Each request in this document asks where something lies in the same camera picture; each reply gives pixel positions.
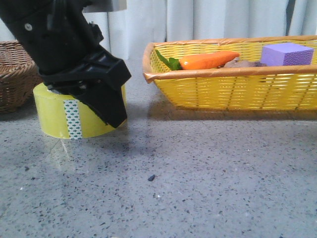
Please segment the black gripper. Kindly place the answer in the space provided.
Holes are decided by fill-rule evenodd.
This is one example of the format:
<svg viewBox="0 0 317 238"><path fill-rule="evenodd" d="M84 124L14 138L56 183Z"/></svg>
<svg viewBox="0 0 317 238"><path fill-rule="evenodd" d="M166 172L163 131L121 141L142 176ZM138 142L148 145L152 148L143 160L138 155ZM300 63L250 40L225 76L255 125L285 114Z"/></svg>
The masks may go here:
<svg viewBox="0 0 317 238"><path fill-rule="evenodd" d="M114 128L126 119L121 86L131 74L101 45L83 10L113 11L110 0L3 0L0 17L39 68L46 86L71 94Z"/></svg>

